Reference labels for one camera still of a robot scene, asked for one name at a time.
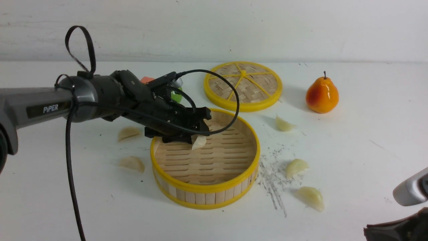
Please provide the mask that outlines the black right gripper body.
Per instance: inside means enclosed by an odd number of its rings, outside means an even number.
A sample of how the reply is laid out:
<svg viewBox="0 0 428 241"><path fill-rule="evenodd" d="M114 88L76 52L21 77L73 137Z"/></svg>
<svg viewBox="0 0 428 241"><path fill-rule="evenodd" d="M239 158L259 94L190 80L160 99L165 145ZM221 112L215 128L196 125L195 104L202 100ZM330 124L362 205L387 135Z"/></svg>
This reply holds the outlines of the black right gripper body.
<svg viewBox="0 0 428 241"><path fill-rule="evenodd" d="M367 225L364 235L367 241L427 241L428 208L398 221Z"/></svg>

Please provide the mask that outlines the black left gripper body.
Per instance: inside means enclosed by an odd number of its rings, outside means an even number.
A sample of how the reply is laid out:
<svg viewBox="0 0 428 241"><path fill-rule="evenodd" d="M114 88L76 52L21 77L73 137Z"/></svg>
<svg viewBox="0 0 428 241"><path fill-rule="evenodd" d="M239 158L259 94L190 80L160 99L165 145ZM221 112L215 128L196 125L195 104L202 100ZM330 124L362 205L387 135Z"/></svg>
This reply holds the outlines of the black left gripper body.
<svg viewBox="0 0 428 241"><path fill-rule="evenodd" d="M170 93L177 88L167 86L152 91L129 70L122 71L122 86L129 98L126 107L136 112L124 113L122 116L144 125L147 137L209 131L205 120L212 118L211 110L206 107L197 108L195 104L187 108L177 103Z"/></svg>

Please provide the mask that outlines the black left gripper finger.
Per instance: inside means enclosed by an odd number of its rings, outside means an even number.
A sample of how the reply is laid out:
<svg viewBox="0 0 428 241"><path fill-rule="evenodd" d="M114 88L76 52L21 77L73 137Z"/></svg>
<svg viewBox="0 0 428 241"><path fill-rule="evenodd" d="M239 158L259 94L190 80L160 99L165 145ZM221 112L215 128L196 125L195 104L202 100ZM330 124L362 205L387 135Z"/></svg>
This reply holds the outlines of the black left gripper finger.
<svg viewBox="0 0 428 241"><path fill-rule="evenodd" d="M179 143L193 144L194 136L196 135L190 134L190 133L179 133L177 135L162 134L162 142L163 143L179 142Z"/></svg>

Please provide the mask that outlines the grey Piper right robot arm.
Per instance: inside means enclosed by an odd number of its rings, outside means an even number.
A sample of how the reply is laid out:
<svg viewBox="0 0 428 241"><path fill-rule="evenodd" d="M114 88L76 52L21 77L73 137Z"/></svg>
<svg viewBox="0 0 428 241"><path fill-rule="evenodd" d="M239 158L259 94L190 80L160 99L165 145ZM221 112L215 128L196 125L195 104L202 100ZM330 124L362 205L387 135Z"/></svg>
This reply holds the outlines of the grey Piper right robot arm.
<svg viewBox="0 0 428 241"><path fill-rule="evenodd" d="M400 183L393 191L395 201L408 207L427 202L428 169L414 174ZM367 241L426 241L428 239L428 208L397 221L367 225Z"/></svg>

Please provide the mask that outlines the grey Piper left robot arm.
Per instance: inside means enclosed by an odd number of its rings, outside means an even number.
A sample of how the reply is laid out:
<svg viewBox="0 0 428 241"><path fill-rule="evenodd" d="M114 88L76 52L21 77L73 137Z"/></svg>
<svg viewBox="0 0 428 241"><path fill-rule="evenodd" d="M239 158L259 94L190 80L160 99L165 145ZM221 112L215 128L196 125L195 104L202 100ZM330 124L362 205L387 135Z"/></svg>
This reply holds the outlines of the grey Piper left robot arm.
<svg viewBox="0 0 428 241"><path fill-rule="evenodd" d="M1 89L1 168L7 156L17 154L17 130L67 117L76 102L94 102L138 112L100 106L82 106L72 118L75 123L102 118L112 122L124 117L144 126L145 137L162 138L164 143L191 143L191 131L208 132L205 120L211 119L209 108L184 107L172 99L171 91L182 84L172 72L154 80L141 82L131 71L115 71L111 75L79 72L63 78L57 87Z"/></svg>

